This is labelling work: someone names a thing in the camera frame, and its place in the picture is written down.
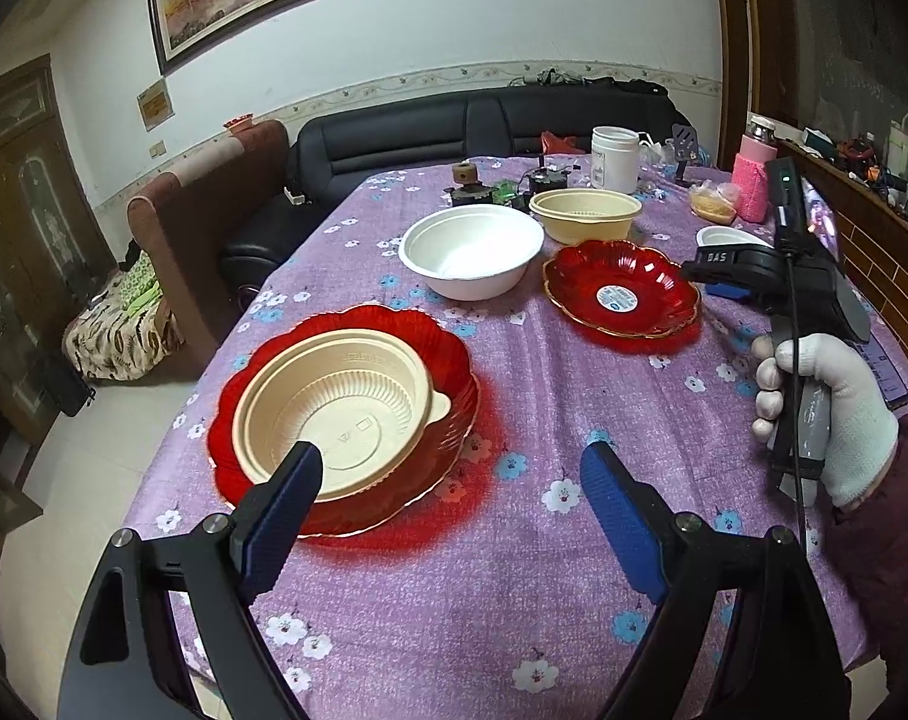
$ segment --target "blue gripper pad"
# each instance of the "blue gripper pad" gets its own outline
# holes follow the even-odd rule
[[[580,486],[583,488],[594,517],[601,524],[607,542],[617,555],[630,586],[644,593],[651,603],[659,604],[667,596],[668,583],[661,562],[660,545],[640,517],[628,493],[609,469],[604,454],[613,456],[605,442],[595,442],[580,454]],[[630,474],[624,469],[627,479]]]
[[[230,552],[247,603],[273,589],[322,477],[320,451],[297,442],[270,479],[250,488],[234,510]]]

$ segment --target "red plastic bag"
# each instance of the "red plastic bag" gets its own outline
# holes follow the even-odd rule
[[[577,136],[568,135],[558,138],[553,132],[540,133],[540,146],[545,154],[586,154],[586,151],[577,148]]]

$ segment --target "purple floral tablecloth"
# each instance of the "purple floral tablecloth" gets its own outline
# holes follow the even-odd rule
[[[553,158],[582,167],[573,184],[588,182],[588,160]],[[486,183],[534,165],[475,162]],[[688,259],[705,223],[682,191],[654,178],[658,189],[638,194],[644,211],[635,228],[647,245]],[[125,522],[157,538],[224,510],[206,446],[220,389],[261,343],[305,317],[378,301],[425,311],[465,340],[483,387],[481,413],[450,481],[357,541],[299,542],[276,589],[252,608],[317,720],[599,712],[652,606],[625,581],[577,483],[580,451],[594,440],[614,445],[673,509],[698,512],[717,529],[761,536],[793,523],[786,498],[768,493],[750,439],[756,386],[748,349],[769,329],[763,316],[707,296],[700,341],[673,357],[593,346],[544,295],[541,265],[558,248],[550,240],[507,295],[448,301],[396,254],[409,225],[449,204],[449,184],[450,167],[370,178],[270,276],[174,420]],[[771,240],[768,230],[745,227]],[[876,314],[873,323],[908,384],[897,342]],[[864,626],[819,555],[816,512],[809,527],[812,567],[851,664],[870,649]],[[719,595],[686,716],[705,699],[732,602],[731,593]],[[174,601],[174,616],[188,665],[213,679],[186,595]]]

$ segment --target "black cable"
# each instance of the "black cable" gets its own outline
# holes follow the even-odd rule
[[[798,540],[807,554],[807,524],[804,518],[804,488],[801,483],[801,324],[798,322],[798,290],[793,283],[793,255],[787,255],[787,288],[791,298],[791,338],[793,339],[793,494],[798,507]]]

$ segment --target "tiled floor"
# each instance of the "tiled floor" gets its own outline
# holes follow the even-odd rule
[[[4,544],[0,639],[10,682],[41,720],[56,717],[73,622],[107,538],[192,391],[163,367],[138,385],[100,386],[94,405],[57,420],[34,461],[23,490],[44,514]],[[884,673],[882,661],[854,672],[853,720],[882,700]],[[228,718],[217,695],[198,694],[210,717]]]

